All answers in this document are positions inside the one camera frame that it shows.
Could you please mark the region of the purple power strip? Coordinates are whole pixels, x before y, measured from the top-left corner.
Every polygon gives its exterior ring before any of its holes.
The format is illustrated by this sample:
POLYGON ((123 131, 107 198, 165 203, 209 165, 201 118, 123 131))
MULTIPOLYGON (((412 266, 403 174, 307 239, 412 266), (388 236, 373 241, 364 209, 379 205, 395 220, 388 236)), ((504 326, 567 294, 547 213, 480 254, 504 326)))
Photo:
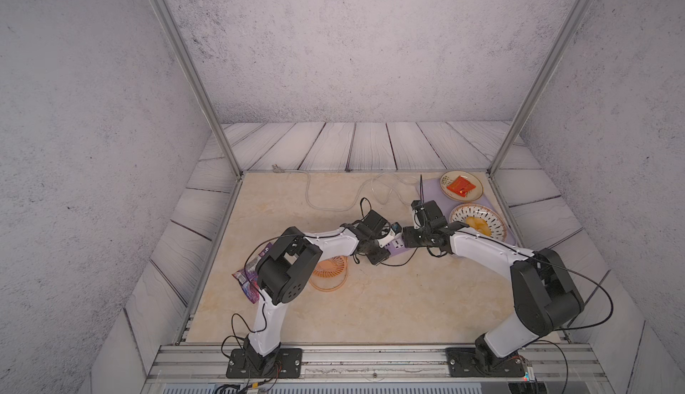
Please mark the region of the purple power strip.
POLYGON ((385 249, 387 249, 393 257, 410 250, 405 246, 402 235, 397 235, 392 239, 389 244, 385 246, 385 249))

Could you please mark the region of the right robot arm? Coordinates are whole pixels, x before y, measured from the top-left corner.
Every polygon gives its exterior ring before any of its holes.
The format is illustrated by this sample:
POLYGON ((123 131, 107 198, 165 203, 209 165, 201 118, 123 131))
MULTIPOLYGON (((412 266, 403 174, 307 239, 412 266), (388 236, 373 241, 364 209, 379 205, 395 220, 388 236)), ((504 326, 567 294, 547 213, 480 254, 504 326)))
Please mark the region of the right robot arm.
POLYGON ((590 278, 567 268, 556 251, 517 248, 464 222, 449 223, 434 201, 417 200, 411 208, 414 226, 402 232, 406 247, 437 248, 443 256, 473 260, 511 283, 513 313, 475 342, 475 360, 482 367, 503 368, 519 349, 583 312, 585 302, 572 276, 590 278))

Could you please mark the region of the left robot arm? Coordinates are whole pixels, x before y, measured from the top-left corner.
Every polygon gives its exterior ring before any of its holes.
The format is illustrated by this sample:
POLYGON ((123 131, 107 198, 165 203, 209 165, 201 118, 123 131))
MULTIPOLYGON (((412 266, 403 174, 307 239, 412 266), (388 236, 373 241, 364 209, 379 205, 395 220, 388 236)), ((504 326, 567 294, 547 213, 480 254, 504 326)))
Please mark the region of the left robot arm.
POLYGON ((377 251, 386 259, 389 251, 385 246, 400 233, 399 224, 371 210, 334 231, 305 233, 291 226, 268 240, 269 250, 255 267, 259 301, 254 324, 241 343, 246 358, 262 367, 278 354, 288 306, 301 294, 319 262, 377 251))

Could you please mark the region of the purple placemat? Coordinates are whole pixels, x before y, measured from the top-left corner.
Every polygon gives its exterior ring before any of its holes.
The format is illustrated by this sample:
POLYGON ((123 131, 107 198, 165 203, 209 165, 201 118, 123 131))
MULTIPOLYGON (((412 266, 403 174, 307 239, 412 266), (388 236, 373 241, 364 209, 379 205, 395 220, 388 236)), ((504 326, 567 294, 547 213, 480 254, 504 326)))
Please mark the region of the purple placemat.
POLYGON ((450 214, 451 212, 457 207, 462 204, 480 204, 485 207, 488 207, 495 212, 497 212, 505 221, 506 227, 508 229, 508 237, 505 241, 506 244, 510 245, 516 245, 517 244, 517 237, 515 234, 509 229, 508 221, 504 217, 504 213, 502 211, 502 208, 499 206, 499 203, 497 199, 495 198, 495 195, 493 193, 492 187, 487 182, 487 178, 485 174, 483 173, 472 173, 474 174, 483 184, 483 196, 476 200, 472 201, 472 203, 461 203, 460 201, 453 201, 452 199, 448 198, 441 190, 440 185, 439 185, 439 180, 440 177, 443 175, 436 175, 433 178, 428 178, 424 179, 423 183, 423 199, 424 201, 435 201, 439 208, 442 211, 442 214, 446 217, 447 221, 451 223, 450 221, 450 214))

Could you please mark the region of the yellow food in bowl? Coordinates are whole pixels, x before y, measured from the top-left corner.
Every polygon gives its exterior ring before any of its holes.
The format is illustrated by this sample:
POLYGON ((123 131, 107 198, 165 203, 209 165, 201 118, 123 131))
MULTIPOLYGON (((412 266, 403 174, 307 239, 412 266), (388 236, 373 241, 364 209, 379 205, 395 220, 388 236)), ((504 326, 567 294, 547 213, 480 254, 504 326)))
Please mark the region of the yellow food in bowl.
POLYGON ((465 222, 478 231, 482 235, 487 235, 491 236, 492 235, 492 230, 490 226, 488 225, 488 221, 485 219, 477 218, 477 217, 467 217, 465 222))

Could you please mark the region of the white patterned bowl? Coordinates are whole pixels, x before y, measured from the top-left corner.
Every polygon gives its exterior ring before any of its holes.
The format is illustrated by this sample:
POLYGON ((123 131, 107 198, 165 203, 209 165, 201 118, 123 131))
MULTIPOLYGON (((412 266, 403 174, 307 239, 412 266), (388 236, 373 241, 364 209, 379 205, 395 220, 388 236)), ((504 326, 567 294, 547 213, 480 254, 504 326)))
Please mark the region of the white patterned bowl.
POLYGON ((505 241, 508 229, 504 219, 494 210, 480 204, 462 204, 450 214, 451 222, 463 222, 482 235, 505 241))

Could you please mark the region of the beige plate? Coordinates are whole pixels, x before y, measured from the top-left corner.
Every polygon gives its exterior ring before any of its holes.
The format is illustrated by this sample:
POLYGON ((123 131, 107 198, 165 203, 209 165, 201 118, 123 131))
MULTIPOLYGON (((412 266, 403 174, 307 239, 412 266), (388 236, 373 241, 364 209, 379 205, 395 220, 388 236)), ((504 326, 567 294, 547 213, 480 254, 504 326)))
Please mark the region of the beige plate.
POLYGON ((453 170, 440 177, 442 192, 453 201, 472 203, 483 196, 483 184, 472 173, 453 170))

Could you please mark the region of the red packet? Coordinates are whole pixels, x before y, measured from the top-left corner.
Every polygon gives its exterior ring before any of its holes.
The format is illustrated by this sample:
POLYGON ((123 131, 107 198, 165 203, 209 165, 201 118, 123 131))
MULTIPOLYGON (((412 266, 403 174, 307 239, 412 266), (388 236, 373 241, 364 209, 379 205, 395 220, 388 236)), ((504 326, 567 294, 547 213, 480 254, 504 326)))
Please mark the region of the red packet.
POLYGON ((457 176, 455 180, 447 185, 447 189, 451 193, 456 194, 461 198, 466 198, 473 190, 476 189, 476 186, 467 178, 464 178, 463 176, 457 176))

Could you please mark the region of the purple snack packet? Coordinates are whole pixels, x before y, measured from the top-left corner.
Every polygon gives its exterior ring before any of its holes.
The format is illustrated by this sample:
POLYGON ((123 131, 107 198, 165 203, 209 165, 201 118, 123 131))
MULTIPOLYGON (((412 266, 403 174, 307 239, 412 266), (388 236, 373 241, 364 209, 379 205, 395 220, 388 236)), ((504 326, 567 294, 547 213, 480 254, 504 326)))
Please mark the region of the purple snack packet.
POLYGON ((268 242, 243 268, 237 270, 237 272, 232 275, 235 281, 240 285, 245 297, 253 304, 256 304, 260 299, 256 267, 264 255, 269 252, 271 247, 272 243, 268 242))

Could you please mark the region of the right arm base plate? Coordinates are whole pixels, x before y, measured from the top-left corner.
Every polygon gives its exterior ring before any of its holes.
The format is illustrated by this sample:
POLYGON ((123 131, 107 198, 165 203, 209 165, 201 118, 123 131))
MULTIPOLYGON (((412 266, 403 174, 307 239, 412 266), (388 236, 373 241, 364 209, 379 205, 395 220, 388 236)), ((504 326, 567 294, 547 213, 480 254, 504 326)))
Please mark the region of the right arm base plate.
POLYGON ((514 351, 504 358, 476 348, 454 347, 445 350, 450 377, 523 378, 524 360, 514 351))

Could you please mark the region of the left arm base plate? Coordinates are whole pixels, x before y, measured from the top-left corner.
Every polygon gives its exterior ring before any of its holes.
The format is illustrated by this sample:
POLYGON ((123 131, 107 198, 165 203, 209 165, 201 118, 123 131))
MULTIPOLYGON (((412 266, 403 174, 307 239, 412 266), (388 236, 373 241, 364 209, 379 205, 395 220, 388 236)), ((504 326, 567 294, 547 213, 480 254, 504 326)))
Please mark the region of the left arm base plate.
POLYGON ((252 349, 233 349, 229 356, 228 379, 298 379, 301 376, 303 350, 276 348, 267 356, 252 349))

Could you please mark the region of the aluminium front rail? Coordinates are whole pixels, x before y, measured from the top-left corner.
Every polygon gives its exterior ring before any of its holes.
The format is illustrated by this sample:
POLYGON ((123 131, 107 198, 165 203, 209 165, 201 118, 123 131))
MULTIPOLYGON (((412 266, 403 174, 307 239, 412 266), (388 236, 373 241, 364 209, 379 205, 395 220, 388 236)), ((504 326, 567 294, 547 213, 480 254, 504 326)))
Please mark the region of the aluminium front rail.
POLYGON ((493 377, 449 356, 443 344, 310 344, 286 349, 267 375, 213 344, 163 347, 144 393, 611 393, 584 344, 537 342, 521 350, 520 376, 493 377))

